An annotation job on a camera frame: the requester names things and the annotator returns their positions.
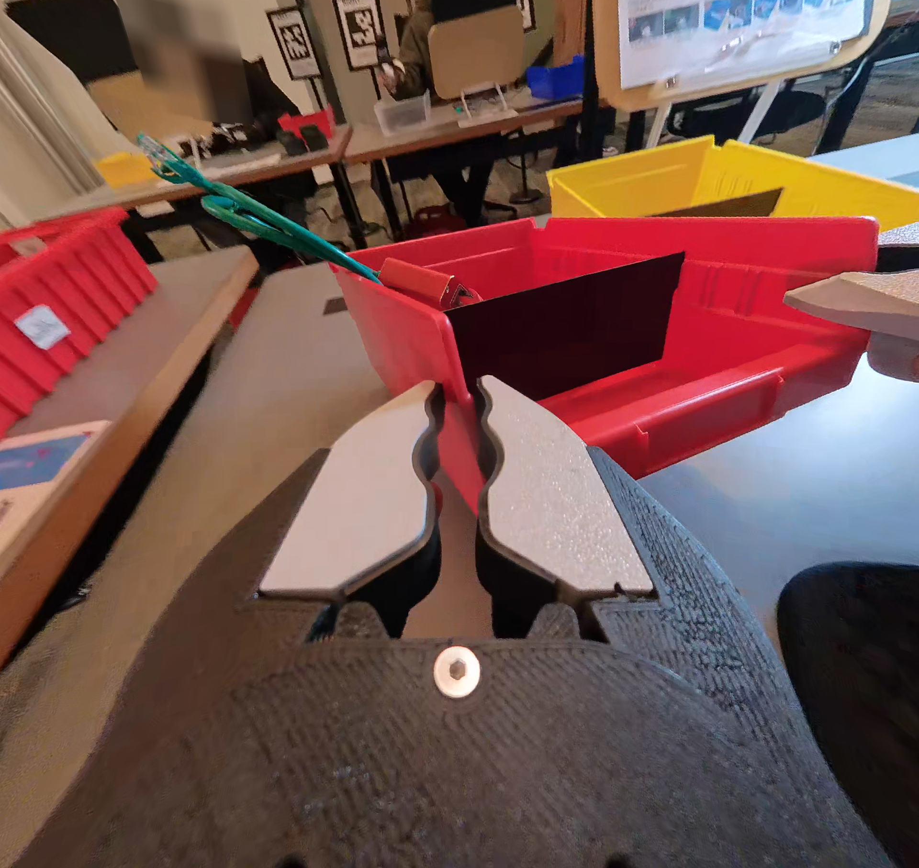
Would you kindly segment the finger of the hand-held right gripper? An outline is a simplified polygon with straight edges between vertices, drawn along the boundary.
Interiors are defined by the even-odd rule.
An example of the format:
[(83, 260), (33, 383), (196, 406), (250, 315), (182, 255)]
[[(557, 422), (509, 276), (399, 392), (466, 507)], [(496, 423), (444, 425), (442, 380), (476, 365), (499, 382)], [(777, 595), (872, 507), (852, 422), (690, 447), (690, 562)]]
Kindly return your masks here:
[(879, 234), (877, 273), (918, 270), (918, 223)]
[(918, 341), (918, 272), (843, 273), (789, 290), (784, 304), (811, 317)]

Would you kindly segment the smooth red plastic bin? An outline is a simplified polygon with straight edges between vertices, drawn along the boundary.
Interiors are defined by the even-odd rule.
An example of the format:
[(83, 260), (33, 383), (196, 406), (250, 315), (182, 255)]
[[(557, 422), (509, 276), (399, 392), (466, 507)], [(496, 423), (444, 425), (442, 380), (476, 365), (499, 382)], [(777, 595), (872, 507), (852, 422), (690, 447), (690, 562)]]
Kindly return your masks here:
[[(430, 267), (474, 290), (493, 269), (524, 267), (528, 255), (684, 252), (660, 360), (537, 401), (640, 479), (850, 382), (867, 334), (791, 309), (784, 295), (873, 271), (878, 238), (877, 221), (866, 217), (549, 219), (543, 228), (518, 220), (378, 247), (366, 261), (373, 269), (388, 258)], [(448, 311), (333, 272), (389, 392), (441, 384), (441, 462), (475, 508), (483, 484), (478, 390), (465, 381)]]

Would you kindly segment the red network switch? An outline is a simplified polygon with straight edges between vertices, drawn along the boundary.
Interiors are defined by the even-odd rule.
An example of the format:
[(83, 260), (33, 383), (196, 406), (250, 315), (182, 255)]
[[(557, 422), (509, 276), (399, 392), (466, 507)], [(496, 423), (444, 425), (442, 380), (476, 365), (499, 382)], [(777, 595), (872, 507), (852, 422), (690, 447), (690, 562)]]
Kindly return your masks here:
[(377, 277), (386, 288), (441, 311), (483, 301), (477, 292), (464, 285), (454, 274), (394, 258), (383, 262)]

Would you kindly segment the yellow plastic bin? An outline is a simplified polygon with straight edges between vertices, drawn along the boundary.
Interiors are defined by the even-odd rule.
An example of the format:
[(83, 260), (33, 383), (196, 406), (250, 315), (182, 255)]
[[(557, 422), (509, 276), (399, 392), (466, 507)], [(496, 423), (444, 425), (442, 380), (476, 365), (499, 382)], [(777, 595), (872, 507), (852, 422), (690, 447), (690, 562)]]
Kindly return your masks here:
[(784, 188), (772, 217), (868, 217), (881, 231), (916, 223), (912, 186), (712, 137), (550, 171), (554, 218), (641, 218)]

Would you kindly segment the person's right hand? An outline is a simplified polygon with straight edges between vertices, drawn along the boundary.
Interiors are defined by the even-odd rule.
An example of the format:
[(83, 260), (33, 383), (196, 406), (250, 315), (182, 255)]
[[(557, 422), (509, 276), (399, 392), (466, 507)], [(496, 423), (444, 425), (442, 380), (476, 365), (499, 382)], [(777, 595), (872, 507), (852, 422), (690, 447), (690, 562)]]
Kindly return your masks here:
[(867, 344), (867, 364), (881, 376), (918, 383), (918, 341), (872, 332)]

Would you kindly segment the black bin divider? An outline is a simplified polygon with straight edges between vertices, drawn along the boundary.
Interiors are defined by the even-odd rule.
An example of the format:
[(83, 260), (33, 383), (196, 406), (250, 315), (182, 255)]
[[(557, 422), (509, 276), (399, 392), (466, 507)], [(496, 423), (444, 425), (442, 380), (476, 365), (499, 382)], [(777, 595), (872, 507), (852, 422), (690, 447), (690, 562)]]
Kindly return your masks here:
[(721, 198), (704, 204), (659, 212), (657, 218), (768, 218), (784, 193), (777, 187), (763, 192)]
[(494, 376), (535, 401), (663, 356), (685, 253), (528, 255), (447, 312), (471, 387)]

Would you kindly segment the wood-edged side table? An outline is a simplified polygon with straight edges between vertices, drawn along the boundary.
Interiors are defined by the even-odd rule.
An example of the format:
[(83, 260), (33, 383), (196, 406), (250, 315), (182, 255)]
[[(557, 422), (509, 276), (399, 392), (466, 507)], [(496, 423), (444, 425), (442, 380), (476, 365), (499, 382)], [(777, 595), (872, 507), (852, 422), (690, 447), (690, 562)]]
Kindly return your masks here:
[(154, 265), (155, 292), (12, 428), (24, 437), (108, 422), (2, 547), (3, 665), (257, 269), (245, 246)]

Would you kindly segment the printed instruction sheet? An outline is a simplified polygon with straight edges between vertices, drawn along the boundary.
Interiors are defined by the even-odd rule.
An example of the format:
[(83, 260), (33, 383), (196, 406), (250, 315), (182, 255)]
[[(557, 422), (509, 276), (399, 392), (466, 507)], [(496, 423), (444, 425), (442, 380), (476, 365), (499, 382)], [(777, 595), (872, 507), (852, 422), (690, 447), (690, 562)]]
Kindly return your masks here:
[(702, 88), (829, 60), (865, 35), (874, 0), (619, 0), (625, 89)]

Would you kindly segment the blue white card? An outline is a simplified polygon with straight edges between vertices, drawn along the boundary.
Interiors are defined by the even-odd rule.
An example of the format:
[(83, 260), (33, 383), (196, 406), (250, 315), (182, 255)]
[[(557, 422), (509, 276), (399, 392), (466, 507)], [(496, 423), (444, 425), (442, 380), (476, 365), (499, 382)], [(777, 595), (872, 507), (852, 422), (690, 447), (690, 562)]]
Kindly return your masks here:
[(51, 507), (66, 480), (109, 425), (108, 420), (97, 420), (2, 441), (2, 553), (11, 549)]

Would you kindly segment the black mesh chair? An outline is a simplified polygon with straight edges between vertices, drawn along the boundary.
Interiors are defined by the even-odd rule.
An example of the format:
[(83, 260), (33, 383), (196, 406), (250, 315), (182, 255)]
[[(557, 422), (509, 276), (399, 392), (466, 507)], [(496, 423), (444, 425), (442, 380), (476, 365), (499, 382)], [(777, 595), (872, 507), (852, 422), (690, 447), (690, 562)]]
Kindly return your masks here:
[(899, 866), (918, 865), (918, 568), (842, 561), (779, 595), (779, 644), (833, 774)]

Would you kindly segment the instruction sheet on stand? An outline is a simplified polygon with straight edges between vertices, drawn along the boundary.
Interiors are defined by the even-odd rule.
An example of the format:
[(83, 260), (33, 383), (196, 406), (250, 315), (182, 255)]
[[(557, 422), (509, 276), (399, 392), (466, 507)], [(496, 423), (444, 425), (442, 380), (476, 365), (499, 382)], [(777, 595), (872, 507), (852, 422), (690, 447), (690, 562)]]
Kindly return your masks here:
[(868, 50), (887, 21), (891, 2), (892, 0), (874, 0), (867, 33), (844, 42), (838, 52), (833, 52), (829, 60), (821, 63), (718, 86), (684, 88), (675, 86), (673, 81), (662, 81), (625, 89), (621, 86), (619, 68), (619, 40), (622, 32), (619, 25), (619, 0), (591, 0), (592, 12), (588, 24), (591, 28), (593, 73), (598, 93), (617, 112), (632, 114), (653, 111), (650, 128), (642, 130), (639, 138), (627, 145), (629, 150), (642, 150), (652, 149), (659, 144), (666, 130), (667, 120), (677, 105), (703, 102), (714, 95), (752, 91), (752, 111), (745, 117), (739, 130), (741, 143), (751, 143), (779, 93), (786, 90), (793, 81), (836, 70)]

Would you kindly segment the wooden work table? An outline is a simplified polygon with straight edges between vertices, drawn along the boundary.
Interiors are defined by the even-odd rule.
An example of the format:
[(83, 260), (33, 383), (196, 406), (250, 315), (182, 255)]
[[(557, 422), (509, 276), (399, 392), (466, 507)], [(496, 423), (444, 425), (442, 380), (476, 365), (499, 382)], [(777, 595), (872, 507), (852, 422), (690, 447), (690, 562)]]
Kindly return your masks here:
[[(328, 147), (316, 152), (297, 156), (288, 155), (279, 142), (269, 144), (255, 152), (233, 152), (220, 155), (205, 162), (204, 177), (215, 183), (222, 183), (246, 190), (250, 187), (259, 191), (270, 183), (291, 178), (298, 187), (303, 186), (301, 177), (310, 171), (328, 167), (336, 182), (336, 189), (348, 189), (347, 174), (343, 159), (353, 129), (349, 125), (337, 126)], [(227, 247), (238, 244), (240, 234), (234, 229), (218, 231), (220, 240), (208, 237), (201, 221), (209, 219), (200, 204), (184, 206), (205, 193), (201, 188), (188, 183), (172, 184), (155, 178), (153, 181), (113, 189), (107, 185), (76, 196), (61, 206), (55, 206), (37, 219), (38, 222), (92, 214), (110, 208), (121, 208), (127, 212), (125, 229), (132, 240), (140, 245), (145, 259), (160, 261), (163, 256), (149, 241), (152, 233), (171, 231), (180, 227), (194, 228), (196, 235), (207, 246)]]
[(403, 238), (403, 221), (393, 196), (393, 184), (478, 162), (560, 149), (573, 141), (573, 125), (583, 109), (581, 98), (550, 103), (522, 93), (518, 101), (522, 106), (509, 114), (470, 124), (460, 122), (449, 106), (441, 105), (431, 111), (430, 119), (422, 127), (391, 136), (383, 134), (377, 126), (352, 129), (341, 161), (370, 167), (370, 177), (394, 241)]

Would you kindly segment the blue plastic bin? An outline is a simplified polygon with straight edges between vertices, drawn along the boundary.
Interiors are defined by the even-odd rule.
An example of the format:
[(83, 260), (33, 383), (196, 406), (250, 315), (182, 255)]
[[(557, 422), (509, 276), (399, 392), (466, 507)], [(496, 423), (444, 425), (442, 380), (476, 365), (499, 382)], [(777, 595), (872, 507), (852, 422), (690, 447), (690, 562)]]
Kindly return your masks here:
[(533, 65), (527, 68), (527, 88), (533, 98), (546, 103), (573, 100), (583, 95), (583, 55), (558, 66)]

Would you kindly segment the small red bin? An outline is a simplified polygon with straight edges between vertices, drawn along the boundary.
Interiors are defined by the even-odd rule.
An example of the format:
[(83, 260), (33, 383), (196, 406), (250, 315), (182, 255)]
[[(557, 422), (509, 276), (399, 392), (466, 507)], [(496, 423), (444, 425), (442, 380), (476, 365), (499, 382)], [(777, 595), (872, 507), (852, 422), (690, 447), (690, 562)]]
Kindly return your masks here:
[(308, 115), (282, 115), (278, 119), (278, 124), (282, 130), (298, 137), (302, 137), (307, 128), (315, 127), (326, 139), (331, 140), (337, 130), (335, 111), (331, 105)]

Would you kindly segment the clear plastic box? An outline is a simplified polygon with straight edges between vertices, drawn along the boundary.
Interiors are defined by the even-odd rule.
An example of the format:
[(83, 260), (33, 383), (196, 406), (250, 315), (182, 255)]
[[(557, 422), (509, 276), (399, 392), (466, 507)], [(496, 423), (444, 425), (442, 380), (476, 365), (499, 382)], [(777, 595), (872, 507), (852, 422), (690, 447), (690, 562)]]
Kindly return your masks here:
[(426, 128), (430, 121), (430, 112), (429, 91), (401, 101), (385, 95), (374, 104), (378, 126), (386, 138)]

